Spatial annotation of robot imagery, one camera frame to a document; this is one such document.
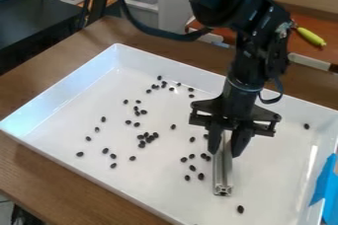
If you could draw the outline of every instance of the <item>white tray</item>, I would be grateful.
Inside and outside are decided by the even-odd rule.
[[[169,86],[146,94],[151,84],[159,83],[158,75]],[[176,82],[183,85],[176,87]],[[327,156],[335,151],[338,113],[288,96],[264,106],[283,116],[276,137],[254,137],[233,162],[233,196],[214,196],[211,162],[200,158],[207,150],[206,131],[188,124],[193,99],[187,87],[196,89],[194,100],[209,99],[219,94],[223,82],[223,76],[115,44],[0,126],[20,143],[173,223],[319,224],[324,201],[308,204]],[[168,91],[171,85],[174,92]],[[276,93],[264,91],[265,98],[273,96]],[[134,116],[135,100],[142,100],[139,107],[148,110],[147,115]],[[101,116],[107,122],[100,122]],[[126,126],[127,119],[137,119],[141,127]],[[176,130],[170,129],[173,123]],[[310,130],[303,128],[305,123]],[[101,128],[99,133],[95,126]],[[144,131],[157,131],[160,138],[140,149],[136,136]],[[91,142],[85,140],[87,135]],[[194,143],[191,136],[197,138]],[[105,147],[118,155],[115,169],[110,168],[115,161],[102,154]],[[84,157],[76,157],[78,151],[85,152]],[[180,162],[191,153],[197,156],[194,160]],[[136,161],[128,159],[131,155]],[[204,181],[189,171],[191,164],[205,173]],[[186,182],[185,175],[192,179]],[[244,206],[243,214],[237,213],[238,205]]]

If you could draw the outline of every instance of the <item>metal rod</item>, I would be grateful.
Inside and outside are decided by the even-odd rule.
[[[231,196],[233,188],[231,142],[222,134],[217,152],[213,155],[213,194]]]

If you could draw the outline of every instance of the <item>black machine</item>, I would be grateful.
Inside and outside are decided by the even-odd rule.
[[[237,32],[236,54],[227,72],[221,95],[213,100],[192,102],[190,124],[209,131],[208,149],[215,154],[221,134],[232,131],[232,157],[241,155],[254,135],[274,136],[282,118],[255,105],[276,103],[283,95],[280,76],[287,70],[287,45],[294,22],[290,13],[273,0],[190,0],[196,19],[205,28],[177,35],[149,28],[136,21],[124,0],[119,0],[127,18],[143,32],[176,40],[195,40],[212,28],[231,28]],[[265,100],[261,91],[274,81],[280,95]]]

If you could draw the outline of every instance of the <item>black bean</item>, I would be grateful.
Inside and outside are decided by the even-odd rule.
[[[102,150],[102,153],[103,154],[107,154],[109,152],[109,148],[104,148],[103,150]]]
[[[78,156],[79,158],[80,158],[80,157],[83,157],[83,155],[84,155],[84,153],[83,153],[82,151],[76,153],[76,156]]]
[[[189,166],[189,169],[190,169],[190,171],[192,171],[192,172],[195,172],[195,171],[196,171],[196,167],[195,167],[195,166]]]
[[[242,205],[237,206],[237,212],[240,214],[244,213],[244,206]]]
[[[202,181],[204,178],[205,178],[205,175],[204,175],[203,173],[200,173],[200,174],[198,175],[198,179],[199,179],[200,181]]]

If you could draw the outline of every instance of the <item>cable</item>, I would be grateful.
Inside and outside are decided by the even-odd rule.
[[[212,31],[212,29],[210,28],[202,28],[198,31],[192,32],[192,33],[188,33],[185,35],[180,35],[180,34],[176,34],[176,33],[171,33],[171,32],[167,32],[167,31],[163,31],[163,30],[158,30],[152,27],[149,27],[141,22],[139,22],[131,13],[129,8],[127,7],[126,1],[125,0],[119,0],[121,9],[123,10],[123,12],[125,13],[127,19],[136,27],[138,28],[140,31],[151,35],[151,36],[155,36],[155,37],[159,37],[159,38],[169,38],[169,39],[173,39],[173,40],[179,40],[179,41],[194,41],[198,38],[200,38],[201,36],[209,33]]]

